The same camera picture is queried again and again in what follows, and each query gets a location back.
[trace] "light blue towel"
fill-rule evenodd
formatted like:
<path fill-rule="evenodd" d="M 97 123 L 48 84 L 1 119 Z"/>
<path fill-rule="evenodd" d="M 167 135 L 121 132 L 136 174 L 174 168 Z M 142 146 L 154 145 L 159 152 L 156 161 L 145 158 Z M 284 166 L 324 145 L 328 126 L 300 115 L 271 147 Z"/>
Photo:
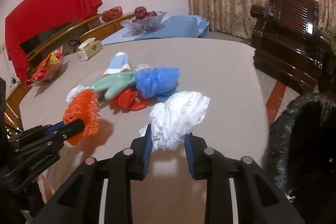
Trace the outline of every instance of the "light blue towel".
<path fill-rule="evenodd" d="M 103 75 L 111 75 L 122 71 L 131 71 L 129 57 L 124 52 L 117 52 Z"/>

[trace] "red plastic bag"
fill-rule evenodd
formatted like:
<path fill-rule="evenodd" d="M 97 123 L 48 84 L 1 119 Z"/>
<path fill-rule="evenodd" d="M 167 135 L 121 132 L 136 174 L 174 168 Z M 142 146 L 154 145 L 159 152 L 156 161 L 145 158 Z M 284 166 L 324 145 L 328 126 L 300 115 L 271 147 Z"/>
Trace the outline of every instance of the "red plastic bag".
<path fill-rule="evenodd" d="M 110 22 L 112 20 L 120 18 L 122 15 L 123 15 L 123 9 L 121 8 L 121 6 L 117 6 L 112 8 L 111 10 L 104 11 L 101 19 L 104 22 Z"/>
<path fill-rule="evenodd" d="M 125 88 L 116 97 L 109 100 L 109 103 L 127 108 L 130 111 L 138 111 L 148 107 L 148 99 L 140 98 L 139 92 L 132 91 L 131 88 Z"/>

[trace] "wall socket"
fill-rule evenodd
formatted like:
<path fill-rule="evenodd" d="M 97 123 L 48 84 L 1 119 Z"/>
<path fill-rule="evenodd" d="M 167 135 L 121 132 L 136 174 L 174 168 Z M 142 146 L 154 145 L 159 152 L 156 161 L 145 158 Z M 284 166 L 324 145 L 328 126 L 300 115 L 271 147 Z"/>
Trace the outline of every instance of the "wall socket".
<path fill-rule="evenodd" d="M 0 54 L 2 54 L 2 52 L 5 50 L 5 44 L 1 44 L 0 45 Z"/>

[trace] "orange plastic bag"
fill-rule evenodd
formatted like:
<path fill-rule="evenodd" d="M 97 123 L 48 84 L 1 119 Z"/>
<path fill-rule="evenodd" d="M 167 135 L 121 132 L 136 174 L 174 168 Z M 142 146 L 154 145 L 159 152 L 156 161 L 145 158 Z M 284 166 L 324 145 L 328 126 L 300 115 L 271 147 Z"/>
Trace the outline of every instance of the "orange plastic bag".
<path fill-rule="evenodd" d="M 85 125 L 83 132 L 67 140 L 69 144 L 76 145 L 80 139 L 97 134 L 100 117 L 97 99 L 98 95 L 93 90 L 83 90 L 70 102 L 65 110 L 63 116 L 64 124 L 81 119 Z"/>

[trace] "red apple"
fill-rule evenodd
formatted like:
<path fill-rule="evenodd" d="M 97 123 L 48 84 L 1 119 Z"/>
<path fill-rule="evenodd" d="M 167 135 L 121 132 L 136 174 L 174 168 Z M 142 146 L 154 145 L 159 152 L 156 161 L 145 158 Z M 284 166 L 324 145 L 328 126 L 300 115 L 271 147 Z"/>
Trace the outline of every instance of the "red apple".
<path fill-rule="evenodd" d="M 157 13 L 155 11 L 151 11 L 151 12 L 148 12 L 147 15 L 150 17 L 156 17 Z"/>
<path fill-rule="evenodd" d="M 143 19 L 146 15 L 147 15 L 147 10 L 145 7 L 140 6 L 135 8 L 134 10 L 134 15 L 138 18 L 138 19 Z"/>

